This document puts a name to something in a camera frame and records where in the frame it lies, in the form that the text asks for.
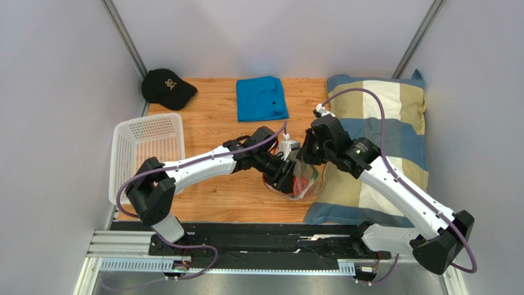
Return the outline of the red fake apple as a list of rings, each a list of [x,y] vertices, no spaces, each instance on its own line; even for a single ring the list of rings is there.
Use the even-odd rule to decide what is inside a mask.
[[[302,176],[297,176],[293,179],[293,195],[296,199],[303,199],[309,194],[310,185],[309,180]]]

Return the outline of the clear zip top bag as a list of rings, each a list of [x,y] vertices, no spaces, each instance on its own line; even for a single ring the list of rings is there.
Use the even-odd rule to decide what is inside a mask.
[[[301,200],[316,192],[320,173],[315,166],[297,160],[263,173],[264,185],[274,194],[290,200]]]

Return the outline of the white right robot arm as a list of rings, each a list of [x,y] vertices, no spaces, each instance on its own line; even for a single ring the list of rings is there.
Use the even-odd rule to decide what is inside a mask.
[[[352,139],[336,117],[321,116],[311,123],[298,158],[313,165],[332,163],[379,192],[413,224],[412,229],[369,225],[361,239],[370,250],[411,256],[437,275],[449,266],[477,271],[468,243],[474,217],[466,210],[453,211],[417,188],[379,146],[366,138]]]

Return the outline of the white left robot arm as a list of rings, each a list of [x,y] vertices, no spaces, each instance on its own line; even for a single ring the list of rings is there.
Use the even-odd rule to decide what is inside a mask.
[[[145,160],[136,175],[119,189],[124,193],[141,223],[156,231],[164,241],[175,243],[185,235],[179,220],[171,214],[175,194],[210,178],[256,169],[267,187],[284,195],[295,188],[295,156],[300,142],[266,126],[254,134],[224,142],[214,150],[184,160],[161,163]]]

